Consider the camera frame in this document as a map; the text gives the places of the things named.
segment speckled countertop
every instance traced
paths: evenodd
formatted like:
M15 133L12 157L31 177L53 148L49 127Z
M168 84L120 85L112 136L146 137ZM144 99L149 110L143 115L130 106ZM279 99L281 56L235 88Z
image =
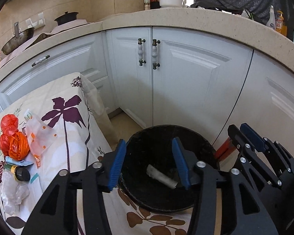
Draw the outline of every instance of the speckled countertop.
M223 36L261 51L294 72L294 43L260 23L213 10L161 8L116 15L49 37L5 64L0 69L0 82L31 58L59 44L104 30L134 26L187 28Z

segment spray bottle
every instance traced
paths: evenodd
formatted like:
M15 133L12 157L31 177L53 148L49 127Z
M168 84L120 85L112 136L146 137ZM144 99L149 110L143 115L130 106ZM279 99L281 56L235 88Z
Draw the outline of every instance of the spray bottle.
M273 30L276 29L276 18L274 16L274 9L273 9L273 5L271 5L270 7L270 18L266 24L266 26L272 28Z

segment floral tablecloth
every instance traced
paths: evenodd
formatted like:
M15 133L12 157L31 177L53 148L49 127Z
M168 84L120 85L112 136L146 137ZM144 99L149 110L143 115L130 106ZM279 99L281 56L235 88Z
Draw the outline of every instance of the floral tablecloth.
M80 73L63 76L32 91L4 110L0 121L6 114L15 114L21 129L27 109L57 132L55 142L41 157L41 167L32 165L29 169L31 176L38 174L41 193L61 169L70 172L83 170L101 160L104 153L110 152L118 142L99 92ZM31 154L26 159L34 161ZM28 187L30 194L14 216L4 212L0 192L0 215L15 234L21 234L40 197L33 193L30 183ZM186 235L190 211L169 215L151 213L137 206L119 188L114 188L110 194L104 193L103 198L112 234ZM77 192L77 215L79 234L84 235L81 190Z

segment metal screw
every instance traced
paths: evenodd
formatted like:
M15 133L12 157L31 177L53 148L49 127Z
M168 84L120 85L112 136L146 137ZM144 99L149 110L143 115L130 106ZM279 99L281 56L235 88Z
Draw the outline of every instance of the metal screw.
M231 173L234 175L238 175L240 171L238 169L231 169Z
M62 169L62 170L60 170L59 175L60 175L61 177L63 177L63 176L65 176L67 173L68 173L68 171L67 171L66 169Z
M199 162L197 162L196 165L197 165L198 167L200 167L200 168L205 168L205 167L206 167L206 163L203 162L203 161L199 161Z
M101 168L102 165L103 164L101 162L95 162L95 163L93 163L93 168L98 169L98 168Z

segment cabinet handle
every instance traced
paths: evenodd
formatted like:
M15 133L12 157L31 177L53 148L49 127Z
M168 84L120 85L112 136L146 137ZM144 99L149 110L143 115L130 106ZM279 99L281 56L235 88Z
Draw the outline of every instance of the cabinet handle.
M39 59L38 61L36 61L36 62L34 62L34 63L32 64L32 67L34 67L35 65L37 65L37 64L39 64L39 63L41 63L41 62L43 62L44 60L48 59L49 57L50 57L50 55L47 55L46 57Z
M152 51L151 51L151 56L152 56L152 68L154 70L157 69L157 67L160 67L160 64L157 63L157 44L160 44L159 40L153 39L152 40Z
M138 61L140 63L140 66L143 66L143 63L146 63L145 60L143 61L144 52L143 52L143 43L142 42L146 42L146 40L145 39L142 40L141 38L139 38L138 39Z

